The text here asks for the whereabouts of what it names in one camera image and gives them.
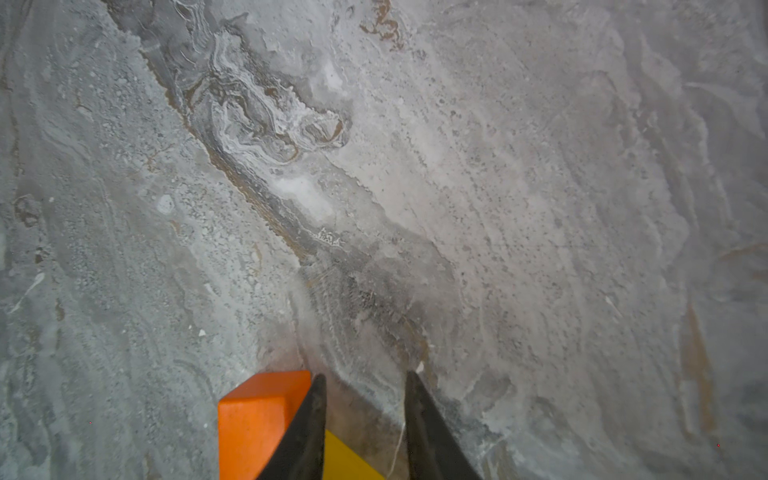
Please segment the orange block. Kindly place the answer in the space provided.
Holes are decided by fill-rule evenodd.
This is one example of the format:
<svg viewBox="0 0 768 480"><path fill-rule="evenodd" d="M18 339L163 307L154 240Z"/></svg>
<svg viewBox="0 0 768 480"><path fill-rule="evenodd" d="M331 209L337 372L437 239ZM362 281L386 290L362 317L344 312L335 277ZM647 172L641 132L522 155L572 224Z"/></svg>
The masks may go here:
<svg viewBox="0 0 768 480"><path fill-rule="evenodd" d="M311 385L307 370L258 373L217 406L219 477L255 479L267 465Z"/></svg>

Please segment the yellow triangle block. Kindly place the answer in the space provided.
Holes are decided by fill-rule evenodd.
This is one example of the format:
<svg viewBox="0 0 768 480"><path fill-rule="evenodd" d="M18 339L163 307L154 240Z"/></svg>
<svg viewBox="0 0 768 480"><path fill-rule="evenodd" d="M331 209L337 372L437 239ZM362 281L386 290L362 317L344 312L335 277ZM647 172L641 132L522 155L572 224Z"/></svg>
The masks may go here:
<svg viewBox="0 0 768 480"><path fill-rule="evenodd" d="M329 430L325 431L323 480L384 480L385 477L346 446Z"/></svg>

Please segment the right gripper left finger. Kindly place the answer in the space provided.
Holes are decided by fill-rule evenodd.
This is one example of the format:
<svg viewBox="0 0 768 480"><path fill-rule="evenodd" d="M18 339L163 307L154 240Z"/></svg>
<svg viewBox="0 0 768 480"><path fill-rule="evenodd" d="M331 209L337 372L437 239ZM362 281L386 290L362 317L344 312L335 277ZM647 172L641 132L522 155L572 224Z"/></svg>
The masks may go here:
<svg viewBox="0 0 768 480"><path fill-rule="evenodd" d="M327 382L318 374L257 480L321 480L324 472Z"/></svg>

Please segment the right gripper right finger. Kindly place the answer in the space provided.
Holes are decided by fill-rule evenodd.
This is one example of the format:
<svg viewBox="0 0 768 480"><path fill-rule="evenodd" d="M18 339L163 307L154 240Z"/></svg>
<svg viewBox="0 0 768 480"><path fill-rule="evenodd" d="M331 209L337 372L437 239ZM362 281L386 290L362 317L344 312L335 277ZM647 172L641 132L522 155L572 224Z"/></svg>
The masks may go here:
<svg viewBox="0 0 768 480"><path fill-rule="evenodd" d="M415 371L406 375L404 416L410 479L480 479Z"/></svg>

